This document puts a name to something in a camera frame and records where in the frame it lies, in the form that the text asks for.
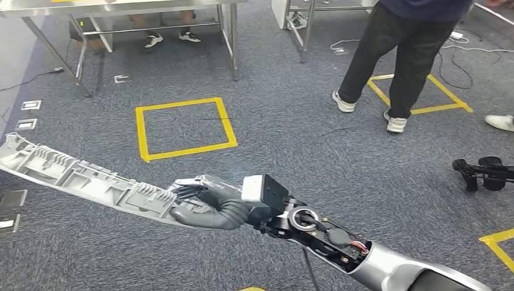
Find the black pants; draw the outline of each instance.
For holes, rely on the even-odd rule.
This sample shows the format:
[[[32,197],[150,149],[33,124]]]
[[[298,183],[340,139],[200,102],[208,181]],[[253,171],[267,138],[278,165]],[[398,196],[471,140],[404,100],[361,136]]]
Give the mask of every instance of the black pants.
[[[398,46],[395,77],[389,88],[389,116],[408,118],[425,86],[437,52],[456,23],[412,21],[396,16],[378,2],[341,84],[339,96],[345,102],[357,102],[378,59]]]

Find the person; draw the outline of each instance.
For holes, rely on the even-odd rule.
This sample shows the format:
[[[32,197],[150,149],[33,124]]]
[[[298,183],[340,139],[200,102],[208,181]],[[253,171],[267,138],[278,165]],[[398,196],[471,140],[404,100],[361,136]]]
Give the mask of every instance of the person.
[[[512,115],[487,115],[486,123],[497,129],[514,132],[514,118]]]
[[[384,117],[388,132],[402,133],[435,56],[472,4],[472,0],[380,0],[340,88],[332,93],[340,111],[355,110],[378,59],[398,47],[389,89],[391,106]]]
[[[181,16],[183,24],[186,24],[186,25],[191,24],[191,23],[193,23],[193,19],[195,17],[195,11],[194,10],[180,11],[180,16]],[[133,15],[129,15],[128,17],[134,23],[134,26],[136,28],[149,27],[143,14],[133,14]],[[160,42],[162,42],[164,40],[162,35],[160,35],[159,33],[155,32],[153,30],[146,30],[145,32],[147,34],[146,43],[144,46],[145,49],[151,49],[152,47],[158,45]],[[182,28],[178,38],[183,41],[201,42],[201,40],[194,33],[192,33],[190,31],[190,27]]]

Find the metal table leg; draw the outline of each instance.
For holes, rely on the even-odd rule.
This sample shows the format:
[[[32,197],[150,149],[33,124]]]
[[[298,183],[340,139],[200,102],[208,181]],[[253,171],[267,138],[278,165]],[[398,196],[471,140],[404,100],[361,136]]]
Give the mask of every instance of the metal table leg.
[[[314,10],[316,8],[316,0],[310,1],[309,16],[307,17],[307,31],[305,32],[305,41],[300,52],[300,62],[305,62],[305,53],[307,52],[307,46],[310,41],[310,34],[312,32],[312,24],[314,22]]]
[[[87,49],[87,38],[84,36],[84,32],[82,31],[82,28],[77,22],[77,19],[73,17],[73,15],[69,15],[70,22],[72,23],[72,26],[75,28],[77,33],[82,38],[82,48],[81,48],[81,54],[79,57],[79,62],[77,65],[77,72],[75,76],[82,81],[82,70],[84,69],[84,60],[85,60],[85,50]]]
[[[284,16],[284,28],[285,30],[287,30],[287,26],[288,26],[288,22],[287,22],[287,18],[289,17],[289,9],[291,8],[291,0],[287,0],[286,4],[285,4],[285,16]]]
[[[230,4],[230,46],[232,46],[232,79],[239,79],[239,68],[237,59],[237,38],[238,38],[238,6]]]
[[[55,50],[52,44],[48,41],[43,32],[41,32],[38,26],[32,21],[32,19],[30,19],[30,17],[23,17],[22,19],[25,22],[25,24],[27,24],[27,27],[29,27],[29,29],[34,33],[34,35],[43,43],[48,52],[52,54],[52,56],[56,59],[59,65],[64,69],[66,74],[68,74],[68,76],[73,81],[73,83],[75,83],[79,91],[86,97],[91,96],[91,93],[87,91],[82,82],[75,76],[75,74],[70,69],[68,64],[66,64],[66,62],[62,59],[62,57]]]
[[[218,12],[219,32],[223,33],[225,29],[225,19],[223,18],[223,6],[221,4],[216,5],[216,11]]]

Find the black glove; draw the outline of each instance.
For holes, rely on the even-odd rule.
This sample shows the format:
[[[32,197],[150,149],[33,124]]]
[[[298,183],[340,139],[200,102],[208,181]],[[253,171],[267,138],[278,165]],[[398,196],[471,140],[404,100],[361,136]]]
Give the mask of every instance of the black glove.
[[[241,201],[240,186],[233,186],[221,178],[210,175],[176,180],[173,187],[180,186],[202,188],[198,198],[212,206],[211,211],[199,213],[187,207],[187,202],[182,202],[170,210],[171,216],[182,224],[208,229],[233,230],[249,220],[252,207]]]

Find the yellow tape square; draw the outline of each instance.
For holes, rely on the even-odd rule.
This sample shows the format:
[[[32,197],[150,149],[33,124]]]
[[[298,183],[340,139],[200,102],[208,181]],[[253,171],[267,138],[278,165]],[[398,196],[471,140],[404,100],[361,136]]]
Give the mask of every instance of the yellow tape square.
[[[479,240],[491,248],[491,250],[498,256],[498,258],[514,273],[514,261],[498,245],[498,243],[512,238],[514,238],[514,229],[483,236]]]
[[[187,105],[205,104],[205,103],[210,103],[210,102],[214,102],[216,104],[216,109],[218,109],[221,124],[223,125],[223,129],[229,140],[228,142],[225,142],[222,144],[205,145],[202,147],[194,147],[191,149],[175,150],[172,152],[165,152],[165,153],[155,153],[155,154],[149,153],[146,128],[145,128],[145,123],[144,123],[144,112],[145,111],[167,109],[167,108],[187,106]],[[191,155],[194,153],[209,152],[211,150],[227,149],[229,147],[236,147],[238,145],[236,136],[234,135],[234,131],[232,129],[232,125],[230,124],[229,116],[227,114],[225,106],[223,105],[223,101],[221,100],[220,97],[211,97],[211,98],[206,98],[206,99],[197,99],[197,100],[181,101],[181,102],[174,102],[174,103],[168,103],[168,104],[137,107],[136,108],[136,125],[137,125],[137,129],[138,129],[139,154],[141,155],[141,158],[145,162],[150,162],[150,161],[153,161],[156,159],[172,158],[174,156],[183,156],[183,155]]]
[[[378,88],[378,86],[373,81],[391,79],[394,76],[395,76],[394,74],[374,76],[374,77],[371,77],[367,82],[368,86],[380,97],[380,99],[382,99],[382,101],[384,101],[384,103],[387,104],[387,106],[391,106],[391,101],[389,100],[387,95],[384,94],[384,92],[382,92],[382,90],[380,90],[380,88]],[[470,112],[470,113],[473,112],[473,109],[471,109],[471,107],[469,107],[464,101],[460,100],[457,96],[455,96],[455,94],[453,94],[450,90],[448,90],[448,88],[446,88],[443,84],[441,84],[441,82],[439,82],[432,74],[428,75],[427,79],[430,80],[432,83],[434,83],[434,85],[436,85],[437,88],[439,88],[451,100],[453,100],[454,103],[414,109],[414,110],[410,111],[412,113],[412,115],[428,113],[428,112],[436,112],[436,111],[442,111],[442,110],[448,110],[448,109],[456,109],[456,108],[463,108],[464,110],[466,110],[467,112]]]

